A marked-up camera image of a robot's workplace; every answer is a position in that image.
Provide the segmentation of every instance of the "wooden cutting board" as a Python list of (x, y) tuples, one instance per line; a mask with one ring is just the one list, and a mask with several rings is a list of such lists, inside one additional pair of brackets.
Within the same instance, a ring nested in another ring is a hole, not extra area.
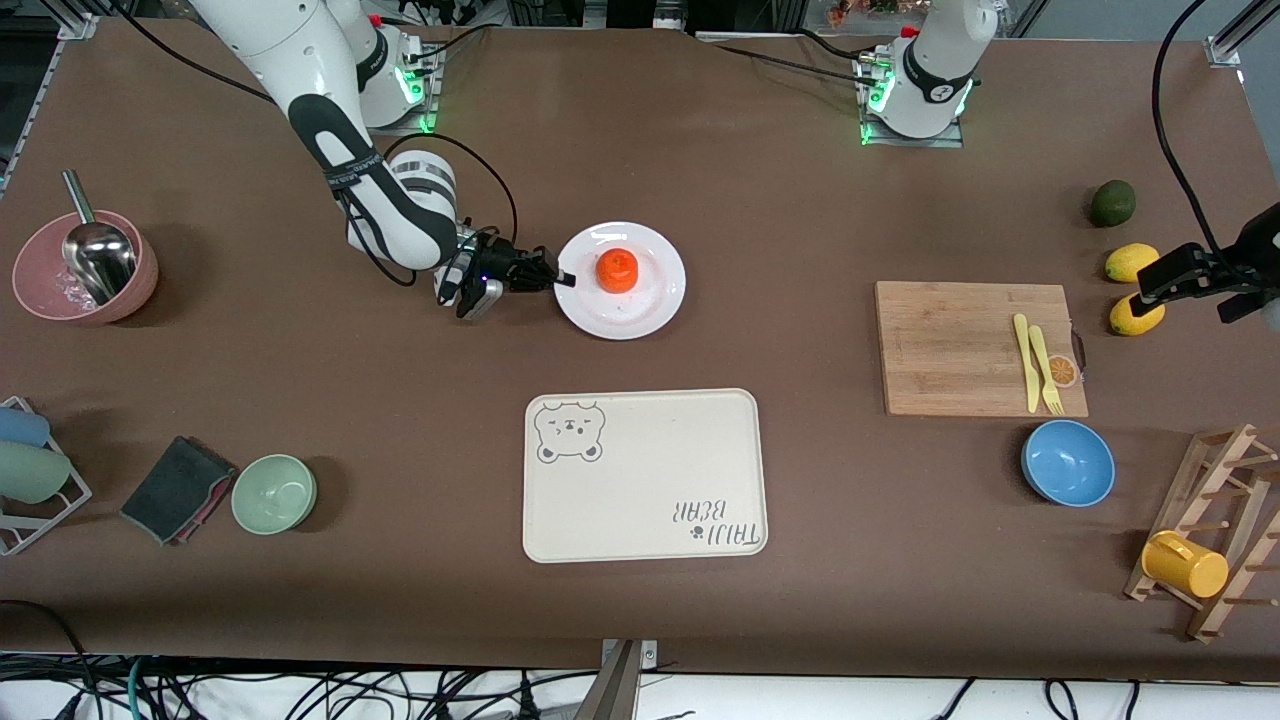
[[(876, 283), (888, 414), (1050, 416), (1043, 398), (1034, 415), (1027, 411), (1015, 313), (1041, 327), (1050, 355), (1065, 355), (1079, 366), (1062, 286)], [(1038, 364), (1036, 370), (1043, 378)], [(1068, 416), (1088, 418), (1083, 382), (1059, 388), (1059, 395)]]

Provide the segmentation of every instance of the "metal ladle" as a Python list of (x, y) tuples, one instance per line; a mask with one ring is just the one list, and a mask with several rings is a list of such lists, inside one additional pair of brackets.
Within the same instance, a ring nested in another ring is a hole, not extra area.
[(76, 170), (63, 170), (63, 179), (81, 217), (81, 224), (63, 240), (63, 261), (84, 284), (93, 302), (102, 306), (128, 284), (137, 269), (137, 256), (119, 228), (93, 219), (93, 208), (84, 197)]

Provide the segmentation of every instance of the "mug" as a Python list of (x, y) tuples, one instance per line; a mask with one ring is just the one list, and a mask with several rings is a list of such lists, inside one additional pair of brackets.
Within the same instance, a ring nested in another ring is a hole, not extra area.
[(72, 461), (60, 452), (0, 439), (0, 495), (18, 502), (44, 502), (72, 474)]
[(0, 439), (45, 447), (49, 442), (49, 420), (20, 407), (0, 407)]
[(1174, 530), (1161, 530), (1142, 548), (1142, 571), (1194, 597), (1213, 597), (1226, 584), (1226, 559)]

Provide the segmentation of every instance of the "bear drawing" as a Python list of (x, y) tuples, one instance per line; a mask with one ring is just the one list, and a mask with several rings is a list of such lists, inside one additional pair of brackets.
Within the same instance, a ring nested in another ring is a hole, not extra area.
[(534, 415), (534, 429), (538, 430), (538, 459), (543, 462), (573, 455), (595, 462), (604, 451), (600, 447), (604, 413), (594, 402), (543, 405)]

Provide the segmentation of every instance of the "white plate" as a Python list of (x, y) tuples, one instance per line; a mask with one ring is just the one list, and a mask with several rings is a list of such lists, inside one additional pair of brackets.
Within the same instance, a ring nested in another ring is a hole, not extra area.
[[(622, 247), (640, 265), (636, 286), (605, 292), (595, 279), (595, 263)], [(556, 286), (561, 310), (584, 331), (605, 340), (635, 340), (667, 324), (685, 299), (685, 263), (657, 231), (636, 223), (603, 223), (573, 236), (561, 250), (559, 268), (577, 275), (576, 287)]]
[(525, 410), (531, 560), (754, 555), (768, 537), (745, 389), (545, 395)]

